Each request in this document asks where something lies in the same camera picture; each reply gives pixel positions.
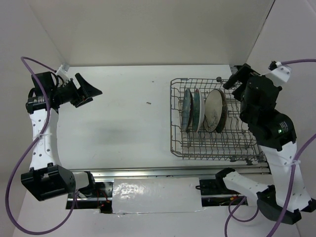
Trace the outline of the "dark teal plate top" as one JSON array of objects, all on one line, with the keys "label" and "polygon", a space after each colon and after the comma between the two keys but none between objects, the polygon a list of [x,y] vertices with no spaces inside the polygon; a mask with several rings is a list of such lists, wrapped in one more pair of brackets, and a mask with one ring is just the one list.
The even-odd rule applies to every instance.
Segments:
[{"label": "dark teal plate top", "polygon": [[221,112],[221,117],[219,120],[219,123],[215,129],[215,131],[217,133],[221,133],[226,125],[226,121],[227,121],[227,116],[228,116],[228,107],[227,107],[227,101],[226,101],[226,97],[223,91],[219,91],[221,94],[221,98],[222,98],[222,112]]}]

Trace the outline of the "dark teal plate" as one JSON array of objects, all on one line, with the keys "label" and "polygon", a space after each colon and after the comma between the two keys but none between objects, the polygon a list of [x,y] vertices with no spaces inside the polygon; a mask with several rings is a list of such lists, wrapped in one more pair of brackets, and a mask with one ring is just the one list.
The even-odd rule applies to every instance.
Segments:
[{"label": "dark teal plate", "polygon": [[186,132],[191,121],[193,112],[193,96],[190,89],[186,89],[182,104],[181,129]]},{"label": "dark teal plate", "polygon": [[226,97],[223,91],[219,91],[221,94],[221,98],[222,98],[222,112],[221,112],[221,117],[219,120],[219,123],[215,129],[215,131],[217,133],[221,133],[226,125],[226,121],[227,121],[227,116],[228,116],[228,107],[227,107],[227,101],[226,101]]}]

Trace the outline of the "patterned plate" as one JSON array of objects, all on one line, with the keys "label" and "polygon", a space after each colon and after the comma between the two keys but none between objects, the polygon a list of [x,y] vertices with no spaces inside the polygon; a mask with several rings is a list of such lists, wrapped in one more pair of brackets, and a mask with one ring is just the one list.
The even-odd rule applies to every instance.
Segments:
[{"label": "patterned plate", "polygon": [[221,91],[218,89],[212,90],[204,105],[204,128],[207,132],[213,132],[218,126],[222,114],[223,99]]}]

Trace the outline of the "red teal floral plate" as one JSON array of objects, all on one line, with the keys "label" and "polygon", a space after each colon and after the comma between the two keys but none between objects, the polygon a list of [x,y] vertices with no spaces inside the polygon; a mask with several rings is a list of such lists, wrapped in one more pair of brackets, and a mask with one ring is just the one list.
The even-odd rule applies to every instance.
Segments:
[{"label": "red teal floral plate", "polygon": [[204,121],[204,97],[199,88],[194,91],[193,132],[198,132]]}]

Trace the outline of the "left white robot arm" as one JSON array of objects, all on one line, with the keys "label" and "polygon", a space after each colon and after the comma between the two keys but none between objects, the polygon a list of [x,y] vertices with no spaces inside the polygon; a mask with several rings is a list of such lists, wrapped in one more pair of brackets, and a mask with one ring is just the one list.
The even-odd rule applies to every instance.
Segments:
[{"label": "left white robot arm", "polygon": [[93,100],[102,91],[89,84],[81,74],[73,79],[52,72],[32,76],[34,88],[28,95],[26,109],[33,126],[30,170],[21,174],[21,183],[38,200],[44,201],[79,190],[86,197],[97,193],[97,184],[89,171],[74,174],[61,164],[57,148],[59,108],[70,103],[76,108]]}]

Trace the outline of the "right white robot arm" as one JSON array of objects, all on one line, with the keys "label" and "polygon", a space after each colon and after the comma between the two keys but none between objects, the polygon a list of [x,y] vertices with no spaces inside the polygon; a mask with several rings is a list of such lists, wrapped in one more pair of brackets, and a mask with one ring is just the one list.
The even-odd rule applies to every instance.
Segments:
[{"label": "right white robot arm", "polygon": [[244,64],[224,84],[229,89],[239,82],[233,91],[240,102],[239,117],[263,151],[274,182],[257,183],[226,168],[216,174],[215,187],[222,194],[232,190],[252,199],[271,221],[292,225],[301,219],[302,212],[313,212],[316,201],[307,192],[300,171],[294,124],[276,110],[278,95],[290,74],[291,68],[281,62],[272,62],[264,75]]}]

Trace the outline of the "aluminium mounting rail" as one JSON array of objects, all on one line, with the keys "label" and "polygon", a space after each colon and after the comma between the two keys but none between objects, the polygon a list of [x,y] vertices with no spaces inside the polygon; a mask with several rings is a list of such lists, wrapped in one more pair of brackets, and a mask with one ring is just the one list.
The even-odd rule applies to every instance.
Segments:
[{"label": "aluminium mounting rail", "polygon": [[72,171],[95,176],[159,177],[214,174],[226,160],[183,159],[170,151],[170,82],[176,78],[227,79],[229,65],[70,67],[102,94],[75,108],[62,105],[58,154]]}]

